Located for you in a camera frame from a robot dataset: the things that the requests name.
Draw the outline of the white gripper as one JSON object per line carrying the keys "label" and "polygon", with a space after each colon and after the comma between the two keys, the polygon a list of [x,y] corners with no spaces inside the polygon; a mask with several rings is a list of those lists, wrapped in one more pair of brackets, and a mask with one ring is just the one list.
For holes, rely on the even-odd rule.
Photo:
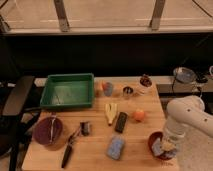
{"label": "white gripper", "polygon": [[163,129],[162,149],[164,151],[178,150],[184,136],[184,132],[176,132],[165,127]]}

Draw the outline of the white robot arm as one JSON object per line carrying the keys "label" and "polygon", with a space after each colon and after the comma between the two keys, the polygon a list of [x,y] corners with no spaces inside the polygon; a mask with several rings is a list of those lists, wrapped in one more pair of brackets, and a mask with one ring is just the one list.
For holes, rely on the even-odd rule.
{"label": "white robot arm", "polygon": [[192,126],[213,138],[213,115],[205,112],[205,104],[198,96],[175,98],[166,107],[168,117],[163,128],[162,149],[176,149]]}

